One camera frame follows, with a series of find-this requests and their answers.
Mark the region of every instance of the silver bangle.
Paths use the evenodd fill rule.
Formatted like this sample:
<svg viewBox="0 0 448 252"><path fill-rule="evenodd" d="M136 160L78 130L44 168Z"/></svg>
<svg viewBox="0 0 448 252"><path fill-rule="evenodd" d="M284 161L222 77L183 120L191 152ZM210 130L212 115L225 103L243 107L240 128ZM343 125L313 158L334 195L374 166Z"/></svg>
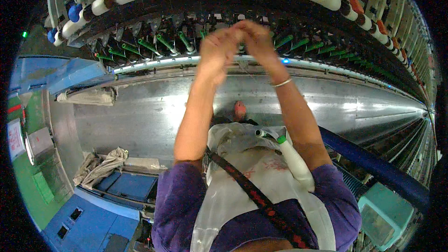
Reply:
<svg viewBox="0 0 448 252"><path fill-rule="evenodd" d="M293 79L289 78L288 80L284 81L283 83L280 83L280 84L278 84L278 85L273 85L273 84L271 84L271 86L272 86L273 88L281 87L281 86L283 86L283 85L288 84L288 83L291 82L292 80L293 80Z"/></svg>

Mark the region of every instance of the teal plastic box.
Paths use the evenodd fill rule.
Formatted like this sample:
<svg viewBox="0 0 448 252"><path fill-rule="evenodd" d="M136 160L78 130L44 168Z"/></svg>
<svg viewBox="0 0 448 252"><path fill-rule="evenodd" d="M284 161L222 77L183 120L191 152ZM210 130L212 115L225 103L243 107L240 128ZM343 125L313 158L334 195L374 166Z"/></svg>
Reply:
<svg viewBox="0 0 448 252"><path fill-rule="evenodd" d="M406 229L414 208L405 199L376 183L358 201L361 229L380 251L394 244Z"/></svg>

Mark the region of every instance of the hand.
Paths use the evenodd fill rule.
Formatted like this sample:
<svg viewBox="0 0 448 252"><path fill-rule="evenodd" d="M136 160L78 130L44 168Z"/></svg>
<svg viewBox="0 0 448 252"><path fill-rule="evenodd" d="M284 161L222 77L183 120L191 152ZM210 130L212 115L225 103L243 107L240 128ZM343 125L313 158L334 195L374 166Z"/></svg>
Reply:
<svg viewBox="0 0 448 252"><path fill-rule="evenodd" d="M234 27L223 28L206 36L201 41L197 79L220 85L227 76L226 66L233 62L242 38L242 31Z"/></svg>
<svg viewBox="0 0 448 252"><path fill-rule="evenodd" d="M243 32L248 53L253 56L272 78L272 83L280 84L289 78L288 71L279 61L269 36L269 29L250 20L236 23L234 28Z"/></svg>

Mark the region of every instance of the blue pipe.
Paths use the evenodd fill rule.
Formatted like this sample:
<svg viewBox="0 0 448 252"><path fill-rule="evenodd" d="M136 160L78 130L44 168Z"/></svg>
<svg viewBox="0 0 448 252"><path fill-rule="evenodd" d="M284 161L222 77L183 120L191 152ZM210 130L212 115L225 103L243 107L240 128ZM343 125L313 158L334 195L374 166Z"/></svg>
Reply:
<svg viewBox="0 0 448 252"><path fill-rule="evenodd" d="M387 161L379 159L345 138L319 127L323 143L357 166L372 174L379 182L394 190L413 206L425 213L429 208L429 191L417 180L401 172Z"/></svg>

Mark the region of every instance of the red and black strap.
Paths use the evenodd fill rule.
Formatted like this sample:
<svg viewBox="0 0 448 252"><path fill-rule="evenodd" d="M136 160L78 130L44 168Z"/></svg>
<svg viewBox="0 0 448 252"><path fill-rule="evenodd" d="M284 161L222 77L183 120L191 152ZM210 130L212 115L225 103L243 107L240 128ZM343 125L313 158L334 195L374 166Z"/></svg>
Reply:
<svg viewBox="0 0 448 252"><path fill-rule="evenodd" d="M247 177L228 161L218 156L216 153L208 150L208 155L217 165L222 167L236 182L241 186L249 198L254 201L266 218L274 225L277 230L283 232L285 237L294 248L310 249L310 237L305 234L297 234L298 231L294 225L288 224L283 216L275 209L274 204L257 188Z"/></svg>

